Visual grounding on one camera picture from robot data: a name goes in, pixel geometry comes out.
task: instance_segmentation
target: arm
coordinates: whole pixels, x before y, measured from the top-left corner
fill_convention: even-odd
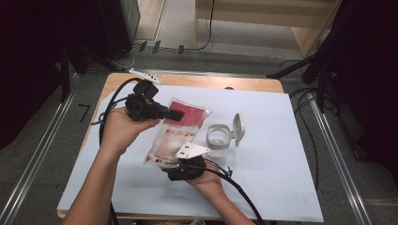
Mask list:
[[[207,168],[217,171],[218,169],[207,163]],[[212,173],[204,172],[202,176],[187,181],[219,212],[220,216],[228,225],[254,224],[249,220],[226,196],[221,178]]]
[[[140,132],[153,128],[159,122],[133,121],[127,116],[126,108],[111,110],[97,156],[63,224],[107,223],[120,156]]]

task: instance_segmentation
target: metal frame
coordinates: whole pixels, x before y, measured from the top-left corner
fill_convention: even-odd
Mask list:
[[[308,99],[314,99],[315,94],[309,93]],[[360,196],[360,192],[355,185],[354,180],[351,177],[351,174],[345,165],[342,153],[340,151],[339,146],[337,145],[336,140],[334,139],[333,133],[331,132],[328,120],[324,113],[321,113],[316,102],[311,100],[311,106],[314,111],[315,118],[319,124],[319,127],[322,130],[322,134],[325,138],[326,144],[330,151],[331,158],[333,159],[334,166],[337,170],[337,173],[340,176],[342,181],[345,193],[349,202],[351,203],[351,207],[357,218],[358,224],[372,224],[372,221],[369,217],[368,212],[366,211],[365,204],[363,202],[362,197]]]
[[[21,204],[27,194],[27,191],[31,187],[37,173],[38,169],[41,166],[52,142],[56,132],[58,131],[65,114],[67,113],[70,103],[73,100],[77,83],[79,81],[79,75],[75,73],[72,77],[72,88],[70,90],[69,96],[65,99],[64,103],[60,103],[50,125],[47,126],[47,129],[38,144],[38,147],[35,150],[35,153],[31,157],[28,165],[26,166],[23,175],[18,181],[17,185],[11,192],[11,195],[8,198],[8,202],[6,207],[4,208],[2,214],[0,215],[0,224],[12,224],[13,219],[15,218],[18,210],[20,209]]]

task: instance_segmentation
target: white paper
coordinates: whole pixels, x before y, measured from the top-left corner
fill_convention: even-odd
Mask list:
[[[132,92],[128,84],[116,99]],[[307,158],[288,95],[180,86],[158,86],[154,97],[162,105],[178,98],[212,109],[194,143],[205,146],[207,128],[226,124],[232,129],[236,113],[246,122],[244,138],[231,144],[226,157],[211,158],[233,170],[232,178],[242,186],[263,219],[323,222]],[[104,99],[98,115],[105,111],[112,94]],[[185,181],[170,181],[166,172],[144,165],[160,125],[140,134],[119,161],[112,202],[117,213],[157,216],[219,218],[219,214]],[[99,126],[91,128],[76,161],[58,210],[69,210],[99,149]],[[237,190],[222,181],[225,192],[249,218],[251,207]]]

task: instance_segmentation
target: wire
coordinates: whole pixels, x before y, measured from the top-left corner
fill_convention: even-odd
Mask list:
[[[246,200],[246,202],[249,204],[249,206],[251,207],[251,209],[254,211],[255,216],[257,217],[259,223],[260,223],[261,225],[266,225],[266,223],[264,222],[264,220],[261,218],[260,213],[257,211],[257,208],[255,208],[254,204],[252,203],[252,200],[251,200],[251,199],[249,198],[249,196],[245,193],[245,191],[242,189],[242,187],[241,187],[237,182],[235,182],[233,179],[231,179],[230,177],[228,177],[228,176],[225,175],[225,174],[222,174],[222,173],[220,173],[220,172],[216,172],[216,171],[210,170],[210,169],[208,169],[208,168],[206,168],[206,167],[198,167],[198,166],[193,166],[193,165],[184,165],[184,166],[191,167],[191,168],[195,168],[195,169],[200,169],[200,170],[205,170],[205,171],[210,172],[210,173],[214,173],[214,174],[218,175],[220,178],[222,178],[222,179],[224,179],[225,181],[227,181],[228,183],[230,183],[232,186],[234,186],[234,187],[237,189],[237,191],[242,195],[242,197],[243,197],[243,198]]]
[[[123,89],[123,87],[126,86],[128,83],[130,83],[132,81],[139,82],[139,81],[141,81],[141,79],[139,79],[139,78],[130,78],[130,79],[126,80],[125,82],[123,82],[117,88],[117,90],[115,91],[115,93],[112,96],[111,100],[109,101],[108,106],[106,107],[105,113],[103,114],[103,117],[102,117],[102,122],[103,123],[101,123],[100,126],[99,126],[99,145],[102,142],[102,134],[103,134],[103,130],[105,129],[106,118],[108,117],[109,111],[113,108],[113,106],[115,104],[115,102],[114,102],[115,98],[117,97],[119,92]],[[114,206],[113,206],[112,202],[111,202],[111,205],[110,205],[110,211],[111,211],[111,217],[112,217],[112,220],[114,222],[114,225],[118,225],[119,221],[117,220],[117,215],[116,215],[116,212],[115,212],[115,209],[114,209]]]
[[[214,14],[214,4],[215,4],[215,2],[216,2],[216,0],[213,0],[213,4],[212,4],[212,6],[211,6],[211,13],[210,13],[210,31],[209,31],[210,34],[208,35],[208,40],[207,40],[206,45],[203,46],[202,48],[199,48],[199,49],[184,49],[184,50],[188,50],[188,51],[202,51],[205,47],[207,47],[208,43],[210,43],[210,40],[211,40],[211,31],[212,31],[211,27],[212,27],[212,24],[213,24],[213,14]]]
[[[135,61],[135,60],[134,60],[134,56],[132,55],[132,51],[133,51],[134,49],[138,49],[138,48],[139,48],[139,46],[134,46],[134,45],[133,45],[132,49],[130,50],[130,56],[131,56],[132,61],[131,61],[131,63],[130,63],[128,66],[122,66],[122,65],[118,64],[115,60],[112,60],[111,62],[112,62],[113,64],[117,65],[117,66],[120,67],[120,68],[131,68],[132,65],[134,65],[134,61]]]
[[[283,64],[289,63],[289,62],[299,62],[299,61],[301,61],[301,60],[300,60],[300,59],[291,59],[291,60],[286,60],[286,61],[284,61],[284,62],[281,62],[281,63],[279,64],[279,71],[280,71],[280,72],[282,71],[282,65],[283,65]],[[299,68],[299,71],[301,72],[301,75],[304,75],[304,73],[303,73],[302,70],[301,70],[301,67]]]

